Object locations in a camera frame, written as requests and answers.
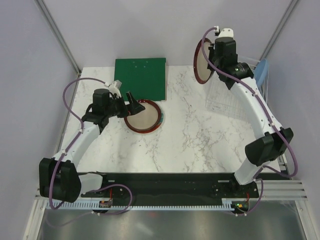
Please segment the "dark red plate front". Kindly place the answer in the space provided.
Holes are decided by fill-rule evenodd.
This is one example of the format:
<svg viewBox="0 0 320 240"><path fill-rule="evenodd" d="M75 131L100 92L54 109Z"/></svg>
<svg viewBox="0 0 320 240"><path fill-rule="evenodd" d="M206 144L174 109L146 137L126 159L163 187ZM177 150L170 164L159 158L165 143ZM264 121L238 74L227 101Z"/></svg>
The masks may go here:
<svg viewBox="0 0 320 240"><path fill-rule="evenodd" d="M162 113L162 110L159 107L159 105L152 100L140 99L138 100L138 102L145 107L145 110L136 115L132 115L124 118L124 122L126 126L133 132L135 132L134 130L138 126L143 125L143 121L147 122L148 120L150 120L151 125L153 125L154 123L157 123Z"/></svg>

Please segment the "dark red plate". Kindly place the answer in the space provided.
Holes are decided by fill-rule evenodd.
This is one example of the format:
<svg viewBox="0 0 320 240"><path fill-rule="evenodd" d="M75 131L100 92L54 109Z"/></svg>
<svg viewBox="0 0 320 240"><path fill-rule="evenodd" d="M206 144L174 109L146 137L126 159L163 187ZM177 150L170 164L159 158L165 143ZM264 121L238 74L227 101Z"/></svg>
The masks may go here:
<svg viewBox="0 0 320 240"><path fill-rule="evenodd" d="M153 125L154 123L157 123L162 113L162 110L159 107L159 105L152 100L140 99L138 100L138 102L145 107L145 110L136 115L132 115L124 118L124 122L126 126L133 132L135 132L134 130L138 126L143 125L143 121L147 122L148 120L150 120L151 125Z"/></svg>
<svg viewBox="0 0 320 240"><path fill-rule="evenodd" d="M204 85L212 77L213 70L208 68L208 62L202 52L202 41L200 40L196 46L193 57L193 72L196 81Z"/></svg>

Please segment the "red and teal floral plate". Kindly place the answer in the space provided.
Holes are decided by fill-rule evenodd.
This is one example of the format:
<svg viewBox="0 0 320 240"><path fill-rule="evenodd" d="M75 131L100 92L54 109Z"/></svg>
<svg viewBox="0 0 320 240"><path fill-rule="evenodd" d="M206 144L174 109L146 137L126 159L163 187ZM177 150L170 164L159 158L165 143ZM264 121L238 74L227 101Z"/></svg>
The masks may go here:
<svg viewBox="0 0 320 240"><path fill-rule="evenodd" d="M148 120L148 121L143 121L141 125L139 125L135 130L134 132L136 133L139 133L139 134L150 134L152 132L155 132L156 130L158 130L163 122L164 122L164 119L165 119L165 114L162 112L160 116L160 119L158 122L155 122L153 125L151 125L151 121Z"/></svg>

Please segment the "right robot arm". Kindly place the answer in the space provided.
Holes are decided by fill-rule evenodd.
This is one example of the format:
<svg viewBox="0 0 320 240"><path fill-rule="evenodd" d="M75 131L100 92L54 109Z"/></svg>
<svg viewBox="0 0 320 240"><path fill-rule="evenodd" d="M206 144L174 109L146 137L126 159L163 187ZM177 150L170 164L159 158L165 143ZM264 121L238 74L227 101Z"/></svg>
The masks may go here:
<svg viewBox="0 0 320 240"><path fill-rule="evenodd" d="M234 173L229 191L235 197L247 191L258 171L281 156L294 134L274 117L264 101L254 73L245 62L238 61L236 41L230 36L218 37L209 48L209 60L218 78L239 100L251 124L255 140L245 146L246 159Z"/></svg>

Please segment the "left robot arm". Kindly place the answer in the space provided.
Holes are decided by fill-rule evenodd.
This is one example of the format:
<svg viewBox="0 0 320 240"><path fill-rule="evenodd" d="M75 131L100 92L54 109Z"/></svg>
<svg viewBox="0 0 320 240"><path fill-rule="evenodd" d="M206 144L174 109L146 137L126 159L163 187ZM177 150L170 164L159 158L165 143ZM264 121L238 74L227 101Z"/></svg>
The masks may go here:
<svg viewBox="0 0 320 240"><path fill-rule="evenodd" d="M80 120L80 127L65 149L39 163L39 193L50 200L73 203L87 192L99 197L106 196L110 185L97 173L79 174L77 166L89 146L96 140L112 117L125 118L145 110L145 107L127 92L129 103L120 96L119 90L96 89L92 103Z"/></svg>

